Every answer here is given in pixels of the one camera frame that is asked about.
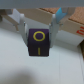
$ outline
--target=dark purple box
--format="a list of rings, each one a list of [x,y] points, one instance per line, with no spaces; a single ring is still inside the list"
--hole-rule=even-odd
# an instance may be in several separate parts
[[[29,29],[29,56],[49,56],[49,29]]]

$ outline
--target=white surface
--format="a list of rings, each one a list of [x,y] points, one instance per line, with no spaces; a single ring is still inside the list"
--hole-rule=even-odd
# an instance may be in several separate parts
[[[78,46],[84,38],[61,30],[57,33],[56,39],[74,46]]]
[[[0,0],[0,8],[46,8],[84,6],[83,0]]]
[[[49,57],[29,57],[20,34],[4,25],[0,28],[0,84],[84,84],[77,47],[56,41]]]

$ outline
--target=yellow circle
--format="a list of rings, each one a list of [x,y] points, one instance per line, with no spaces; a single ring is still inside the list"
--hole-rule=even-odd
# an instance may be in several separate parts
[[[36,34],[38,34],[38,33],[41,33],[43,35],[43,38],[42,39],[37,39],[36,38]],[[43,41],[45,39],[45,34],[42,31],[37,31],[37,32],[34,33],[33,38],[36,41]]]

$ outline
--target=blue tape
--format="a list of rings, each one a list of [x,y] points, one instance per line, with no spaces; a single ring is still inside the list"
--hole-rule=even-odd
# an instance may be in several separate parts
[[[62,13],[62,9],[59,8],[59,10],[56,12],[56,22],[59,23],[59,21],[64,18],[67,15],[67,13]]]

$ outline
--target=yellow logo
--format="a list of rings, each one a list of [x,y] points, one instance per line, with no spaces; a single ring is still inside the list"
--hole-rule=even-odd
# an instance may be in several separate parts
[[[43,35],[43,38],[42,39],[37,39],[36,38],[36,34],[38,34],[38,33],[41,33]],[[37,31],[37,32],[34,33],[33,38],[36,41],[43,41],[45,39],[45,34],[42,31]]]

